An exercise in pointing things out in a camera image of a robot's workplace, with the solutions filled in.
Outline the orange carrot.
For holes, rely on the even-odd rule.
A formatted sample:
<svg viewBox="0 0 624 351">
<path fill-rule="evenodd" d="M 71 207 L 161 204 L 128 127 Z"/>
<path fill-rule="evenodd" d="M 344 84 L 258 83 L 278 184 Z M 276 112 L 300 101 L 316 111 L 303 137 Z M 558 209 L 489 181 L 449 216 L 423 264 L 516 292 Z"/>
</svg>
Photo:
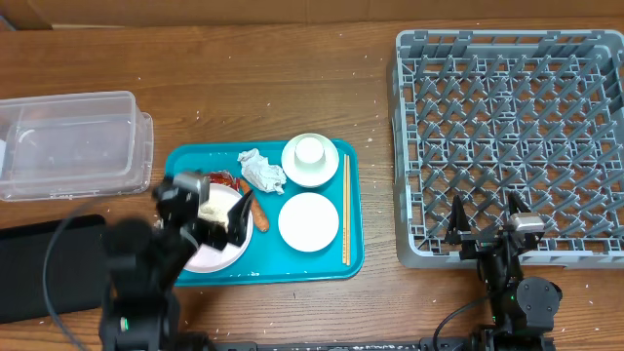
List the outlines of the orange carrot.
<svg viewBox="0 0 624 351">
<path fill-rule="evenodd" d="M 253 191 L 251 186 L 243 178 L 239 178 L 238 182 L 239 182 L 240 188 L 243 190 L 245 194 Z M 267 232 L 270 228 L 270 223 L 263 208 L 257 201 L 256 197 L 253 197 L 251 212 L 253 215 L 253 223 L 255 227 L 260 232 Z"/>
</svg>

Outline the white upside-down cup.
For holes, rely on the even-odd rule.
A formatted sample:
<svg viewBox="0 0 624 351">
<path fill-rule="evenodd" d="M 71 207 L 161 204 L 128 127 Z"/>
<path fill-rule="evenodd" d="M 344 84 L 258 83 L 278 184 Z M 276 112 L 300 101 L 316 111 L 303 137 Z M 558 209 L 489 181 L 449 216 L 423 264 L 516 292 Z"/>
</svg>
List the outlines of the white upside-down cup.
<svg viewBox="0 0 624 351">
<path fill-rule="evenodd" d="M 295 146 L 296 159 L 304 165 L 314 165 L 319 163 L 324 155 L 323 144 L 315 137 L 306 136 Z"/>
</svg>

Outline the red snack wrapper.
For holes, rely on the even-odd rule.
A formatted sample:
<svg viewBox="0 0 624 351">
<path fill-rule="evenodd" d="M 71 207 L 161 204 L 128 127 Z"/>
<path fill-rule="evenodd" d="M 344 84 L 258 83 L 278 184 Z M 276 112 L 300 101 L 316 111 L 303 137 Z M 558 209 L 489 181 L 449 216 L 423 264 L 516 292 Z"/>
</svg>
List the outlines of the red snack wrapper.
<svg viewBox="0 0 624 351">
<path fill-rule="evenodd" d="M 235 191 L 240 190 L 239 179 L 237 177 L 234 177 L 228 171 L 210 172 L 208 173 L 208 177 L 210 178 L 211 183 L 225 185 L 234 189 Z"/>
</svg>

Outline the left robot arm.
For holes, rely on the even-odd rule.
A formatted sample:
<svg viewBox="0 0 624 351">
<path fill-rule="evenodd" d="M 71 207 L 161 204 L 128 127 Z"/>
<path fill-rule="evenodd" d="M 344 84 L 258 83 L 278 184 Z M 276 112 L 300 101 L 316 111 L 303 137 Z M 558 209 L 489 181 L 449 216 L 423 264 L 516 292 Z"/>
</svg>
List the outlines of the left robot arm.
<svg viewBox="0 0 624 351">
<path fill-rule="evenodd" d="M 180 305 L 173 287 L 201 247 L 222 251 L 247 239 L 254 193 L 239 196 L 222 217 L 203 219 L 211 179 L 199 172 L 167 176 L 152 191 L 162 226 L 129 217 L 108 227 L 101 244 L 108 281 L 98 335 L 105 350 L 212 350 L 204 332 L 178 329 Z"/>
</svg>

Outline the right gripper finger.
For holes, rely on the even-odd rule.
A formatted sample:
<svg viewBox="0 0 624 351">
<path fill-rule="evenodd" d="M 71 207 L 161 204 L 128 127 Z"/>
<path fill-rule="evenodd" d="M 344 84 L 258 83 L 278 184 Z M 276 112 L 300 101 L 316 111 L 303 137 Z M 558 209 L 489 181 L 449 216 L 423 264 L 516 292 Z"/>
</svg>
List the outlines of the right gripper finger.
<svg viewBox="0 0 624 351">
<path fill-rule="evenodd" d="M 447 233 L 453 231 L 468 231 L 469 221 L 464 212 L 463 203 L 459 195 L 453 197 Z"/>
<path fill-rule="evenodd" d="M 530 212 L 530 208 L 528 207 L 528 205 L 524 202 L 522 197 L 515 191 L 512 191 L 508 194 L 508 208 L 509 208 L 510 215 Z"/>
</svg>

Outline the large pink round plate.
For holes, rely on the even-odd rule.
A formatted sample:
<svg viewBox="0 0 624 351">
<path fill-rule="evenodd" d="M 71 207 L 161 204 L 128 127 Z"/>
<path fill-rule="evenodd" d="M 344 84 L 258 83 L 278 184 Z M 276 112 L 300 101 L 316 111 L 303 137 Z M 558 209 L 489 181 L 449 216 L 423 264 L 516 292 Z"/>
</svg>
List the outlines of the large pink round plate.
<svg viewBox="0 0 624 351">
<path fill-rule="evenodd" d="M 225 215 L 241 198 L 242 195 L 233 188 L 223 184 L 212 183 L 210 185 L 209 201 L 200 206 L 198 215 L 202 219 L 208 219 L 213 214 L 212 209 L 215 205 L 221 205 L 221 212 Z M 199 251 L 189 259 L 184 269 L 193 273 L 213 273 L 230 266 L 246 251 L 253 233 L 254 220 L 253 216 L 249 214 L 246 239 L 240 247 L 227 244 L 222 251 L 219 251 L 208 245 L 202 245 Z"/>
</svg>

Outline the white rice pile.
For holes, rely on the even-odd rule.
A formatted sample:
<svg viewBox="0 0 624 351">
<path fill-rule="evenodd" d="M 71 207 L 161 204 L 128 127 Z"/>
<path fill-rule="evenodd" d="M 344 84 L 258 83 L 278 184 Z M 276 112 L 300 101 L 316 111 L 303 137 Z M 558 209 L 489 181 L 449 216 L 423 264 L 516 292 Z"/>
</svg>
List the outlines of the white rice pile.
<svg viewBox="0 0 624 351">
<path fill-rule="evenodd" d="M 209 223 L 218 224 L 228 231 L 229 211 L 231 207 L 220 202 L 205 202 L 199 207 L 199 217 Z"/>
</svg>

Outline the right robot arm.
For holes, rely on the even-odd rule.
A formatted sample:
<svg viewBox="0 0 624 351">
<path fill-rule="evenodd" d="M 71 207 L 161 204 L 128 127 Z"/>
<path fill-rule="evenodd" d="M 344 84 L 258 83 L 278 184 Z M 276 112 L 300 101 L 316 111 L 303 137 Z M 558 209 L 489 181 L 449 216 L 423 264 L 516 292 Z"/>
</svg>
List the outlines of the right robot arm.
<svg viewBox="0 0 624 351">
<path fill-rule="evenodd" d="M 539 277 L 525 277 L 520 256 L 537 248 L 545 223 L 530 211 L 520 196 L 508 195 L 507 222 L 489 232 L 472 231 L 459 196 L 453 198 L 445 241 L 459 245 L 459 258 L 474 259 L 487 294 L 450 313 L 431 339 L 435 350 L 554 350 L 545 336 L 554 328 L 563 292 Z M 442 328 L 455 316 L 488 302 L 492 323 L 477 327 L 466 338 L 440 338 Z"/>
</svg>

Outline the white upside-down bowl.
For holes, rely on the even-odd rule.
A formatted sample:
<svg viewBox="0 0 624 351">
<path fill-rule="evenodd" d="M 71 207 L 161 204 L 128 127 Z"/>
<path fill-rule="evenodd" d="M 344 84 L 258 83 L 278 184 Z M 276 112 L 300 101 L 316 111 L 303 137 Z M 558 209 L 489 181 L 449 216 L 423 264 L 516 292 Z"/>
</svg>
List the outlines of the white upside-down bowl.
<svg viewBox="0 0 624 351">
<path fill-rule="evenodd" d="M 294 154 L 296 144 L 304 137 L 315 137 L 324 146 L 323 159 L 314 165 L 304 165 Z M 339 166 L 339 154 L 333 142 L 325 136 L 313 133 L 293 137 L 284 146 L 281 156 L 282 169 L 286 176 L 299 186 L 306 188 L 320 187 L 330 181 Z"/>
</svg>

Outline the white paper napkin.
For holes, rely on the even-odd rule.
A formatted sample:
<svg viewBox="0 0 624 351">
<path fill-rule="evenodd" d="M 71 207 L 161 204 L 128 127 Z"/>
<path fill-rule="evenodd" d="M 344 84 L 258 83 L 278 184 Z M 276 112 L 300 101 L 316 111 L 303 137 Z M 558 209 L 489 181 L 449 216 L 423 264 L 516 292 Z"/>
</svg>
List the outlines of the white paper napkin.
<svg viewBox="0 0 624 351">
<path fill-rule="evenodd" d="M 254 187 L 265 193 L 284 193 L 287 182 L 284 170 L 278 165 L 271 165 L 257 148 L 241 152 L 238 162 L 242 167 L 243 178 Z"/>
</svg>

